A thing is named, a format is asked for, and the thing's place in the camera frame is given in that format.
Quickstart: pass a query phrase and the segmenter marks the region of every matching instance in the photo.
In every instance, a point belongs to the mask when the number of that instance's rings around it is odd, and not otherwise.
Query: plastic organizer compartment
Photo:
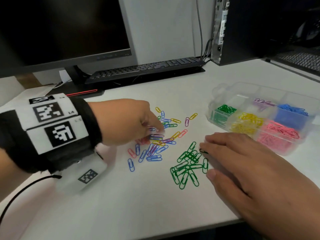
[[[220,84],[212,95],[211,123],[245,133],[283,156],[305,141],[320,107],[319,99],[245,82]]]

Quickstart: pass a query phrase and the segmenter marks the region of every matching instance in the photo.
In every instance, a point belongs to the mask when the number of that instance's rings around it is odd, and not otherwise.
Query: computer monitor
[[[0,77],[129,56],[119,0],[5,0]]]

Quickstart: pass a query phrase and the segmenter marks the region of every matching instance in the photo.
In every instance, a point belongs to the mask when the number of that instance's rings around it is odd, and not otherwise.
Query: keyboard
[[[204,61],[196,57],[188,57],[176,60],[167,60],[162,62],[154,62],[143,65],[135,65],[124,68],[94,72],[85,84],[105,82],[121,78],[135,77],[145,74],[174,71],[185,68],[201,67],[206,64]]]

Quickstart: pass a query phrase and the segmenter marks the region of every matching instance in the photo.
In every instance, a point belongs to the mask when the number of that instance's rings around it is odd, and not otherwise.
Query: desk
[[[196,132],[183,137],[185,148],[194,139],[201,142],[206,134],[223,130],[209,123],[205,113],[212,88],[220,83],[249,82],[298,92],[320,99],[320,84],[262,60],[227,66],[208,63],[206,72],[107,90],[104,95],[87,99],[104,101],[119,98],[147,100],[151,109],[159,106],[170,113],[198,113]],[[320,136],[314,131],[290,156],[291,164],[320,186]],[[131,240],[163,238],[212,228],[238,220],[214,187],[201,174],[199,187],[179,190],[172,178],[164,175],[179,157],[178,152],[157,166],[141,164],[130,173],[126,163],[128,147],[116,149],[116,160],[107,172],[81,194],[47,194],[39,205],[22,240],[35,239],[108,239]]]

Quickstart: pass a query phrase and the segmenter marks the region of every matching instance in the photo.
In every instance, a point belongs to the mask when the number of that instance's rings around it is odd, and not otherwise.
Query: wristband
[[[28,173],[63,170],[92,154],[101,141],[89,105],[64,94],[30,99],[0,114],[0,147]]]

